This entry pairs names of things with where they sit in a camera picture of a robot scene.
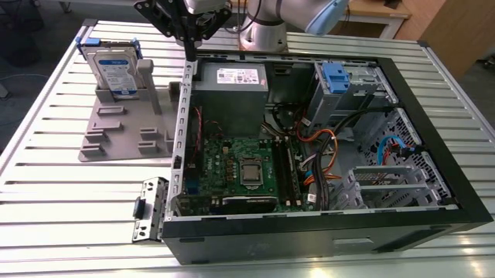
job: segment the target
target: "cpu socket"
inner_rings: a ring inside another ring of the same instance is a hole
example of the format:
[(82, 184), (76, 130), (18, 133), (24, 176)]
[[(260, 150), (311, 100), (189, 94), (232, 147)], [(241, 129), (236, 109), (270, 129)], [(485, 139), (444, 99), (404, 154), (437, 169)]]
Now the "cpu socket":
[(254, 190), (262, 185), (262, 164), (260, 159), (240, 160), (240, 184)]

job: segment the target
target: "metal case frame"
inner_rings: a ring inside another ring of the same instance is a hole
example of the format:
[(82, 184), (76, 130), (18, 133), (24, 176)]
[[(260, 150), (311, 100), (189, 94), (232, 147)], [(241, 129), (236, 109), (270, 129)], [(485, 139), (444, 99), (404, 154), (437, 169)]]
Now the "metal case frame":
[[(341, 61), (355, 57), (323, 54), (272, 54), (238, 51), (200, 51), (217, 61)], [(492, 221), (492, 217), (453, 160), (440, 135), (423, 111), (412, 91), (388, 58), (359, 57), (376, 63), (399, 98), (413, 129), (427, 147), (431, 159), (452, 193), (457, 210), (401, 211), (373, 214), (320, 213), (309, 217), (273, 217), (201, 221), (173, 221), (162, 216), (161, 239), (181, 264), (278, 257), (319, 257), (361, 253), (352, 246), (368, 246), (369, 238), (379, 238), (367, 253), (400, 251), (451, 232), (469, 230)], [(184, 169), (185, 131), (190, 82), (196, 64), (185, 62), (178, 101), (172, 179), (166, 201), (180, 193)]]

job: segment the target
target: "power supply label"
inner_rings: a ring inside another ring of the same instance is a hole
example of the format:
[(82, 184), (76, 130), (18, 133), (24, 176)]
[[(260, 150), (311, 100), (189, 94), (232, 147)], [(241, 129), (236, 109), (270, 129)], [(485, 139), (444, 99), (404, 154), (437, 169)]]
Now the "power supply label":
[(258, 84), (257, 69), (220, 68), (216, 71), (217, 84)]

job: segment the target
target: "motherboard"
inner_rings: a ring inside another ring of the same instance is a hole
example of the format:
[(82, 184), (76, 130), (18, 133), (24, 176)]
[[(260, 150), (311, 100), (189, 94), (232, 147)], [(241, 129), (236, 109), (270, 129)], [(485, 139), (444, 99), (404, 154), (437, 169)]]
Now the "motherboard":
[(304, 211), (289, 141), (205, 139), (197, 178), (185, 181), (181, 211), (190, 215)]

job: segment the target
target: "hard drive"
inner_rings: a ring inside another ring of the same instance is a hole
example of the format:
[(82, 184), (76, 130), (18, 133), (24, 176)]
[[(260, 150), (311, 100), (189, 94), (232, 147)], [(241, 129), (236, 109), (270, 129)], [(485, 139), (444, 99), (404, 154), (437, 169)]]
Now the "hard drive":
[(138, 42), (86, 39), (78, 48), (94, 74), (98, 89), (108, 89), (116, 99), (138, 98), (137, 89), (144, 88), (136, 69), (137, 60), (142, 58)]

